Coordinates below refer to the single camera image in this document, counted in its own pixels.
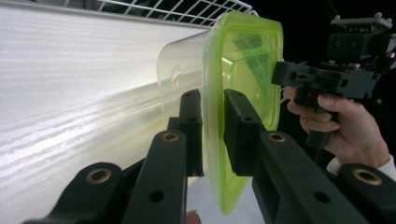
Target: human hand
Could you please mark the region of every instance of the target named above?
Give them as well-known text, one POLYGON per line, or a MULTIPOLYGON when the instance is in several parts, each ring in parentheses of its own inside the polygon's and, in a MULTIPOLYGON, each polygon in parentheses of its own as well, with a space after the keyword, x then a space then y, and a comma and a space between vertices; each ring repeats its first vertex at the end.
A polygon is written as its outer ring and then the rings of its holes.
POLYGON ((337 112, 337 121, 329 113, 315 113, 313 107, 296 105, 293 98, 297 89, 287 87, 283 91, 290 99, 288 110, 300 116, 306 132, 331 132, 325 147, 340 162, 362 163, 375 168, 390 160, 386 142, 381 136, 373 116, 363 105, 331 94, 321 94, 318 104, 327 111, 337 112))
POLYGON ((186 224, 202 224, 196 211, 190 211, 186 214, 186 224))

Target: finger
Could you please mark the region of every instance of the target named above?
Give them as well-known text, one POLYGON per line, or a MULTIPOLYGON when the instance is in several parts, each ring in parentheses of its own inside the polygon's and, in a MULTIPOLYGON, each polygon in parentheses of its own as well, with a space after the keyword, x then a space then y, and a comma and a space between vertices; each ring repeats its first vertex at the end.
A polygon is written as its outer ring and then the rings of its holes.
POLYGON ((305 105, 297 105, 292 101, 288 103, 287 107, 291 113, 309 119, 329 121, 332 118, 332 115, 330 115, 329 113, 315 113, 312 107, 305 105))
POLYGON ((283 90, 283 97, 291 100, 296 95, 297 89, 293 87, 285 87, 283 90))
POLYGON ((318 104, 328 111, 342 114, 347 119, 356 119, 360 115, 366 114, 366 110, 361 104, 331 94, 321 94, 318 97, 318 104))
POLYGON ((202 224, 196 211, 190 211, 186 214, 186 224, 202 224))
POLYGON ((304 117, 300 117, 300 124, 306 132, 317 131, 322 133, 328 133, 338 130, 341 127, 339 123, 334 121, 319 121, 304 117))

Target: transparent plastic container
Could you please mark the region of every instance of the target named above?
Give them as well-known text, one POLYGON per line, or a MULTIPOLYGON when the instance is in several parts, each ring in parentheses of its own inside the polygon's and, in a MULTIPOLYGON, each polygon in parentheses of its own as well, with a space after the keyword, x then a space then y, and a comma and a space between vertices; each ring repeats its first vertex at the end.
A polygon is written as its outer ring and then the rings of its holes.
POLYGON ((233 173, 224 145, 223 91, 244 93, 265 128, 275 130, 281 97, 271 79, 282 51, 279 22, 234 11, 219 17, 211 30, 168 44, 159 56, 164 120, 177 117, 184 92, 198 89, 202 95, 205 176, 224 215, 235 208, 248 177, 233 173))

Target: screw hole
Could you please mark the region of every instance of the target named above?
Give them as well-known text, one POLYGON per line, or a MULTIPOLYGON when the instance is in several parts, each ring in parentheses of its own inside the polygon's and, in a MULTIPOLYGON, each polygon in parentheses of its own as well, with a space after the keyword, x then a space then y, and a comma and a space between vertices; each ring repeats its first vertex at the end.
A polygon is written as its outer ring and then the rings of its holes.
POLYGON ((360 181, 370 184, 370 185, 381 185, 382 184, 382 178, 370 171, 358 169, 353 172, 353 175, 360 181))
POLYGON ((85 180, 89 184, 101 184, 106 182, 111 176, 111 171, 107 168, 100 168, 90 171, 85 180))
POLYGON ((197 121, 197 119, 196 118, 188 118, 187 119, 189 122, 191 122, 191 123, 194 123, 194 122, 196 122, 197 121))
POLYGON ((166 133, 163 135, 163 141, 165 142, 175 142, 178 139, 178 135, 175 133, 166 133))
POLYGON ((325 194, 323 192, 314 192, 314 198, 321 203, 329 203, 330 202, 329 196, 327 196, 327 194, 325 194))
POLYGON ((286 138, 279 133, 271 133, 269 138, 275 142, 284 142, 286 140, 286 138))
POLYGON ((152 191, 149 195, 148 195, 148 200, 152 203, 158 203, 160 201, 163 200, 163 198, 165 197, 165 195, 163 194, 162 191, 160 190, 155 190, 152 191))

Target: green plastic lid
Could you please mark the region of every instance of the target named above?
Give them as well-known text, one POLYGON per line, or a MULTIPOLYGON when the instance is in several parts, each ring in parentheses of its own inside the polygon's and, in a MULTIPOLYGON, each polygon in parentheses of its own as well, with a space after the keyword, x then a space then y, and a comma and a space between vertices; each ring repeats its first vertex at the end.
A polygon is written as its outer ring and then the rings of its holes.
POLYGON ((282 61, 280 22, 241 12, 222 15, 206 35, 203 63, 203 110, 207 169, 220 210, 229 215, 248 177, 236 176, 224 145, 225 89, 244 93, 267 130, 279 118, 280 86, 272 84, 276 62, 282 61))

